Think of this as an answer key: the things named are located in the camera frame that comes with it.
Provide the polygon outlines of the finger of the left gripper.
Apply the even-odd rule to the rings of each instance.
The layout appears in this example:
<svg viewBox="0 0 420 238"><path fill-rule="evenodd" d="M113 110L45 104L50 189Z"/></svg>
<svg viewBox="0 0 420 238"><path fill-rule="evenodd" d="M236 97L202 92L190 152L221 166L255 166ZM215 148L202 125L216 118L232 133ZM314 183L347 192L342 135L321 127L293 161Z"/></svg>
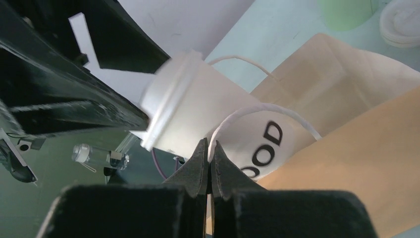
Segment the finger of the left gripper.
<svg viewBox="0 0 420 238"><path fill-rule="evenodd" d="M82 65L69 18L84 14L100 68L155 73L170 57L116 0L15 0L13 9L70 60Z"/></svg>
<svg viewBox="0 0 420 238"><path fill-rule="evenodd" d="M53 0L0 3L0 115L18 135L144 130L149 117L85 68L69 17Z"/></svg>

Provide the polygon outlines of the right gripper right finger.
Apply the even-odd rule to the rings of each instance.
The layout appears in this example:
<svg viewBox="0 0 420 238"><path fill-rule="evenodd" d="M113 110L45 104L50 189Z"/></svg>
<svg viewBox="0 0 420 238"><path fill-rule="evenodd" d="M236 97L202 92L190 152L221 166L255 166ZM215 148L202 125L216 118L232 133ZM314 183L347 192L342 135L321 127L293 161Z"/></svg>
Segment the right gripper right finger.
<svg viewBox="0 0 420 238"><path fill-rule="evenodd" d="M363 203L344 190L267 190L217 143L210 164L215 238L375 238Z"/></svg>

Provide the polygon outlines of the white plastic lids stack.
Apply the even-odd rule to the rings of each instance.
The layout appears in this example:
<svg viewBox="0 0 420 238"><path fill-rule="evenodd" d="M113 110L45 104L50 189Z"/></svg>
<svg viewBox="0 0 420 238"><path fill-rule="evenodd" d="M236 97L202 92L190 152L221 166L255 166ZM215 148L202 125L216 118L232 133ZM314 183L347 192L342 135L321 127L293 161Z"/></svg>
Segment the white plastic lids stack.
<svg viewBox="0 0 420 238"><path fill-rule="evenodd" d="M420 2L392 0L380 14L379 31L384 41L398 48L420 45Z"/></svg>

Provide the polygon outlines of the single white paper cup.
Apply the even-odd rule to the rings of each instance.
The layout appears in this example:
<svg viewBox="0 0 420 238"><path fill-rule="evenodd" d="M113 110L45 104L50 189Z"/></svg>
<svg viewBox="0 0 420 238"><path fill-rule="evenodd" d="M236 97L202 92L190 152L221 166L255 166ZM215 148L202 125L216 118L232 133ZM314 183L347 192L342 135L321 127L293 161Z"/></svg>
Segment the single white paper cup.
<svg viewBox="0 0 420 238"><path fill-rule="evenodd" d="M297 151L321 139L295 111L262 103L202 60L196 51L165 62L146 88L140 107L150 116L145 131L135 131L141 146L188 158L199 140L208 158L221 145L245 175L260 180Z"/></svg>

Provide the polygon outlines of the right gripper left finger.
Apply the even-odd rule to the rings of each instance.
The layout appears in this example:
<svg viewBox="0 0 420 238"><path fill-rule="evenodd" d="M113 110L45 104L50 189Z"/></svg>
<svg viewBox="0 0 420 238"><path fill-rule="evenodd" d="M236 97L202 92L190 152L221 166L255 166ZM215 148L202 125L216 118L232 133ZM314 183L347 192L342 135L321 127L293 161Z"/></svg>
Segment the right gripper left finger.
<svg viewBox="0 0 420 238"><path fill-rule="evenodd" d="M53 201L39 238L204 238L208 141L158 185L77 185Z"/></svg>

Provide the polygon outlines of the brown paper bag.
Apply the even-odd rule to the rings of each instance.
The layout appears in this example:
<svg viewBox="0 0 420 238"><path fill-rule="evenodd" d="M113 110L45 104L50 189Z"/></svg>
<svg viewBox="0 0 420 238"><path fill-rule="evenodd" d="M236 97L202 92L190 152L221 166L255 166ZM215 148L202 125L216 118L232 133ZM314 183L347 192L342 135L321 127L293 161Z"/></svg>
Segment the brown paper bag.
<svg viewBox="0 0 420 238"><path fill-rule="evenodd" d="M420 73L316 34L252 93L228 79L217 136L268 189L341 189L380 237L420 223Z"/></svg>

